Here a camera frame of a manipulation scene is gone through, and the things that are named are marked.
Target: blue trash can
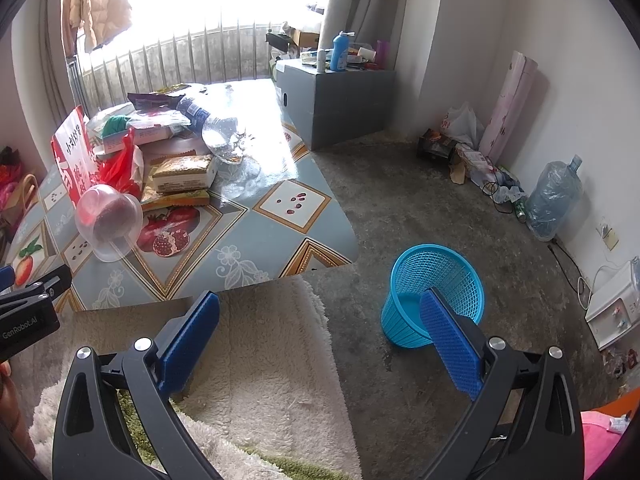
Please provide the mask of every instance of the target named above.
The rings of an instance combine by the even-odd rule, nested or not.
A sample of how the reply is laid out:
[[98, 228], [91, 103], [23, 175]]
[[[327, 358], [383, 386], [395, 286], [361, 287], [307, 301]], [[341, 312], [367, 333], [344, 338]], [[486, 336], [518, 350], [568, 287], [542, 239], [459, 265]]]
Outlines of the blue trash can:
[[480, 322], [484, 290], [474, 268], [451, 249], [418, 245], [402, 253], [391, 271], [380, 321], [392, 343], [405, 348], [431, 344], [420, 320], [420, 295], [431, 286], [437, 287], [456, 314]]

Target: wall socket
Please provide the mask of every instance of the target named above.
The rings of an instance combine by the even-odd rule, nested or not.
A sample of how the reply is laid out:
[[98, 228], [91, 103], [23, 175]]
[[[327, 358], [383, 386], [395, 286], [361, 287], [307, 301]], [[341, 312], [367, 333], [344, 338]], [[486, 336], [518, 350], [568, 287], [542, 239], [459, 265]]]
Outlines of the wall socket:
[[609, 251], [612, 251], [620, 241], [613, 228], [604, 220], [598, 224], [598, 234]]

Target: clear plastic bowl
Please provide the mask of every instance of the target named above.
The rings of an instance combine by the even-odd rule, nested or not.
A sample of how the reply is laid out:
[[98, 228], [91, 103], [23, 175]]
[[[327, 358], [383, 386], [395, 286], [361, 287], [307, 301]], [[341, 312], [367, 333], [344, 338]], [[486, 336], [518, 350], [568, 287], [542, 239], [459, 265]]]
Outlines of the clear plastic bowl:
[[78, 201], [76, 227], [99, 260], [116, 262], [129, 254], [140, 236], [140, 202], [111, 186], [97, 184]]

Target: white cable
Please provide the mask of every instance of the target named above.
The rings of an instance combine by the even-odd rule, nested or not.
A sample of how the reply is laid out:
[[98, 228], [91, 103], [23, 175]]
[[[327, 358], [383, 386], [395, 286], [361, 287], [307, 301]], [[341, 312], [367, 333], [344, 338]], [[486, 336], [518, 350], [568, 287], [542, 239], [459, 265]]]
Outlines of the white cable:
[[[608, 261], [610, 264], [615, 265], [615, 264], [614, 264], [612, 261], [610, 261], [609, 259], [607, 259], [607, 261]], [[599, 273], [602, 269], [620, 270], [620, 269], [622, 269], [622, 267], [624, 267], [624, 266], [625, 266], [625, 264], [622, 264], [622, 265], [621, 265], [621, 266], [619, 266], [619, 267], [611, 267], [611, 266], [608, 266], [608, 265], [602, 265], [602, 266], [598, 267], [598, 270], [596, 270], [596, 273], [595, 273], [595, 275], [594, 275], [594, 277], [593, 277], [593, 281], [591, 282], [591, 283], [593, 283], [593, 288], [591, 288], [591, 287], [589, 286], [589, 283], [587, 283], [587, 280], [585, 280], [582, 276], [580, 276], [580, 277], [578, 278], [578, 284], [577, 284], [577, 289], [578, 289], [578, 303], [580, 303], [580, 306], [582, 307], [582, 309], [583, 309], [583, 310], [587, 311], [587, 310], [589, 309], [589, 305], [591, 304], [591, 298], [593, 297], [593, 289], [594, 289], [594, 288], [596, 288], [596, 279], [597, 279], [597, 277], [598, 277], [598, 273]], [[582, 283], [584, 284], [584, 286], [585, 286], [586, 288], [588, 288], [588, 289], [589, 289], [589, 299], [587, 300], [587, 306], [584, 306], [584, 305], [582, 304], [582, 300], [581, 300], [581, 298], [580, 298], [580, 280], [582, 280]]]

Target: metal railing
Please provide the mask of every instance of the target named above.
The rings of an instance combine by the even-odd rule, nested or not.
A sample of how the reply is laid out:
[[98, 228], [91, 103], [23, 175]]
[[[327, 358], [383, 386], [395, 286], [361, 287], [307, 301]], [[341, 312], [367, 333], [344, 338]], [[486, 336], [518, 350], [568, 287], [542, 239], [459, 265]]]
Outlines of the metal railing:
[[127, 52], [112, 52], [107, 45], [102, 48], [102, 62], [95, 63], [95, 56], [68, 58], [69, 81], [76, 102], [92, 117], [126, 102], [128, 92], [157, 91], [177, 83], [269, 77], [271, 47], [264, 37], [270, 28], [280, 25], [237, 22], [235, 27], [219, 25], [216, 30], [204, 26]]

